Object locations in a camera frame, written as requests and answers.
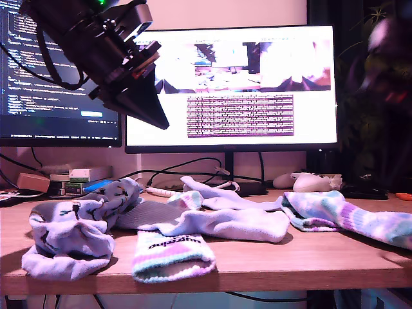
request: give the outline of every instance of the wall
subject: wall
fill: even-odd
[[[153,28],[207,28],[226,26],[267,26],[306,23],[306,0],[148,0],[153,15]],[[113,165],[115,176],[122,176],[140,167],[162,169],[207,154],[125,154],[120,149],[88,148],[36,148],[39,159],[47,165],[85,161],[94,165]],[[2,153],[32,166],[38,166],[32,159],[30,148],[3,147]],[[209,154],[223,160],[222,154]],[[305,153],[264,153],[266,179],[304,168]],[[205,171],[213,173],[213,162],[201,162],[182,168],[183,171]],[[24,169],[16,169],[12,164],[1,161],[6,175],[16,181]],[[257,153],[235,155],[235,174],[260,177]],[[150,174],[143,174],[144,182]],[[157,176],[158,185],[180,184],[179,176]]]

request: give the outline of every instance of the computer monitor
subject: computer monitor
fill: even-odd
[[[36,24],[18,14],[20,4],[21,0],[0,3],[1,42],[24,66],[50,79],[37,44]],[[46,44],[62,80],[76,84],[77,69],[47,37]],[[88,97],[96,86],[92,81],[76,91],[65,90],[25,72],[2,51],[0,70],[0,145],[122,145],[120,115]]]
[[[127,153],[291,151],[337,145],[333,29],[282,26],[147,31],[170,122],[126,119]]]

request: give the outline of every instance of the sock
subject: sock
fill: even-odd
[[[338,191],[286,192],[282,209],[294,209],[304,218],[326,220],[328,224],[334,223],[335,227],[412,250],[412,214],[365,211],[348,203]]]
[[[185,211],[198,211],[203,203],[203,196],[198,191],[187,191],[171,196],[167,203]]]
[[[200,235],[165,237],[157,232],[138,232],[132,276],[139,282],[197,277],[215,267],[216,258]]]
[[[137,183],[124,178],[81,199],[36,205],[29,216],[35,245],[22,268],[37,279],[71,281],[106,266],[115,247],[106,233],[139,193]]]
[[[159,230],[165,236],[204,234],[227,239],[277,243],[286,235],[289,219],[281,211],[222,209],[214,212],[183,212],[172,205],[143,201],[121,216],[116,226]]]
[[[209,187],[204,183],[196,182],[190,176],[183,176],[180,178],[184,183],[184,191],[198,191],[203,196],[203,206],[206,206],[214,211],[220,209],[263,209],[264,211],[275,211],[279,206],[271,201],[264,201],[261,203],[249,201],[241,198],[236,192],[231,190],[217,189]]]

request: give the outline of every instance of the orange object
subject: orange object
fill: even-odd
[[[410,193],[396,193],[395,196],[400,200],[412,201],[412,194]]]

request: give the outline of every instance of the wooden desk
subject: wooden desk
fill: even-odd
[[[275,200],[282,191],[251,197]],[[160,200],[144,194],[146,199]],[[412,202],[353,200],[369,211],[412,212]],[[412,286],[412,252],[350,232],[304,233],[290,226],[281,243],[205,238],[218,271],[173,283],[145,285],[131,277],[136,232],[117,231],[110,267],[76,282],[34,280],[21,270],[22,255],[34,244],[28,215],[34,203],[1,211],[2,294],[130,294],[317,290]]]

